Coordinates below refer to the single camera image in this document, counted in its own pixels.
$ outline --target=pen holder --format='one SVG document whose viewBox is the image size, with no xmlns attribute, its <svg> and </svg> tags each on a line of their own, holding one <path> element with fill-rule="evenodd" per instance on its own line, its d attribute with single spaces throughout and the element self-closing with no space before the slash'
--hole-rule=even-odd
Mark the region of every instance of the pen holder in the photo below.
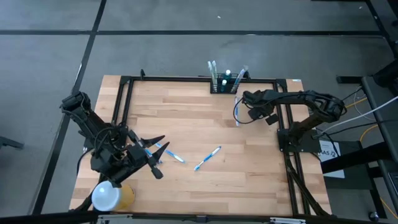
<svg viewBox="0 0 398 224">
<path fill-rule="evenodd" d="M 225 73 L 217 73 L 217 83 L 213 82 L 213 79 L 210 80 L 210 93 L 223 93 L 223 94 L 236 94 L 239 83 L 235 85 L 236 78 L 239 74 L 231 73 L 228 76 Z"/>
</svg>

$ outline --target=white container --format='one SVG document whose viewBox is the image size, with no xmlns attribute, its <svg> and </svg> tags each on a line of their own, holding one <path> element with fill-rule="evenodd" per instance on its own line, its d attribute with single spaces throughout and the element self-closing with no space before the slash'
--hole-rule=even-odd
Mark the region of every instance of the white container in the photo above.
<svg viewBox="0 0 398 224">
<path fill-rule="evenodd" d="M 94 207 L 102 212 L 124 209 L 133 203 L 134 198 L 135 194 L 130 186 L 114 188 L 109 181 L 99 183 L 91 194 Z"/>
</svg>

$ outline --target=wooden tabletop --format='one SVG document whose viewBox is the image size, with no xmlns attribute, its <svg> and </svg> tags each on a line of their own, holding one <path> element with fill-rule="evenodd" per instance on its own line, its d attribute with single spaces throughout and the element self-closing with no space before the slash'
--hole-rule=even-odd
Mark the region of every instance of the wooden tabletop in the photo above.
<svg viewBox="0 0 398 224">
<path fill-rule="evenodd" d="M 99 91 L 95 112 L 110 122 L 120 76 L 106 75 Z M 288 91 L 303 90 L 300 80 L 287 80 Z M 272 89 L 271 84 L 241 83 L 244 90 Z M 127 87 L 120 108 L 124 108 Z M 141 138 L 165 135 L 168 150 L 187 163 L 167 154 L 159 165 L 164 177 L 156 180 L 148 166 L 126 179 L 136 192 L 128 209 L 146 213 L 214 215 L 291 215 L 283 155 L 279 151 L 278 123 L 264 120 L 236 127 L 234 95 L 211 95 L 203 82 L 135 81 L 127 124 Z M 249 121 L 248 109 L 240 104 L 239 119 Z M 119 111 L 121 120 L 123 109 Z M 295 121 L 308 117 L 306 106 L 292 105 Z M 221 150 L 200 170 L 193 168 L 216 147 Z M 317 158 L 301 153 L 305 183 L 323 209 L 330 213 L 329 199 Z M 90 169 L 90 155 L 81 162 L 70 208 L 79 206 L 95 187 L 99 174 Z M 296 186 L 299 210 L 302 212 Z"/>
</svg>

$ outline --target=white label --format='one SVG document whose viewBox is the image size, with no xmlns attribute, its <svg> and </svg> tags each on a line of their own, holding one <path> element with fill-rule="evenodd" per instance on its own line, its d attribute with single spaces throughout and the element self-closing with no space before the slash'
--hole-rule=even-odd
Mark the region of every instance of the white label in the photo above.
<svg viewBox="0 0 398 224">
<path fill-rule="evenodd" d="M 331 144 L 330 141 L 319 140 L 319 144 L 321 145 L 321 153 L 319 153 L 319 159 L 322 162 L 337 157 L 336 152 L 333 149 L 333 145 Z M 338 154 L 341 155 L 338 142 L 335 142 L 335 146 L 336 146 Z M 336 178 L 344 178 L 345 177 L 344 170 L 330 172 L 330 173 L 324 174 L 323 176 L 324 177 L 336 177 Z"/>
</svg>

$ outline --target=blue marker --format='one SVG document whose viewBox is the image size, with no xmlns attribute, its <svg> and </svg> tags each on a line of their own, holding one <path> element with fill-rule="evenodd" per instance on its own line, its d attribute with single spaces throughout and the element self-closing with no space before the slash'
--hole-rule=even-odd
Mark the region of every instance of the blue marker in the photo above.
<svg viewBox="0 0 398 224">
<path fill-rule="evenodd" d="M 162 147 L 162 145 L 159 144 L 159 143 L 156 143 L 155 146 L 157 146 L 157 147 Z M 180 162 L 182 162 L 182 163 L 185 163 L 185 161 L 184 161 L 183 159 L 181 159 L 181 157 L 179 157 L 178 155 L 176 155 L 176 154 L 170 152 L 169 150 L 166 149 L 165 152 L 166 152 L 167 154 L 169 154 L 170 156 L 174 157 L 176 160 L 178 160 L 178 161 L 180 161 Z"/>
<path fill-rule="evenodd" d="M 235 79 L 234 87 L 232 88 L 232 91 L 235 91 L 238 88 L 239 82 L 243 78 L 243 75 L 249 70 L 249 67 L 247 65 L 243 65 L 243 69 L 241 72 L 239 72 L 239 75 Z"/>
<path fill-rule="evenodd" d="M 239 97 L 235 96 L 235 105 L 238 103 L 239 101 Z M 238 109 L 239 109 L 239 105 L 236 106 L 236 110 L 235 110 L 235 118 L 238 119 Z"/>
<path fill-rule="evenodd" d="M 199 165 L 195 166 L 195 168 L 193 169 L 194 171 L 198 170 L 200 168 L 200 166 L 206 162 L 208 159 L 210 159 L 211 157 L 213 157 L 219 150 L 221 149 L 221 146 L 218 146 L 210 155 L 208 155 L 203 161 L 201 161 L 199 163 Z"/>
<path fill-rule="evenodd" d="M 145 152 L 148 154 L 148 156 L 152 156 L 152 153 L 148 149 L 144 149 Z"/>
</svg>

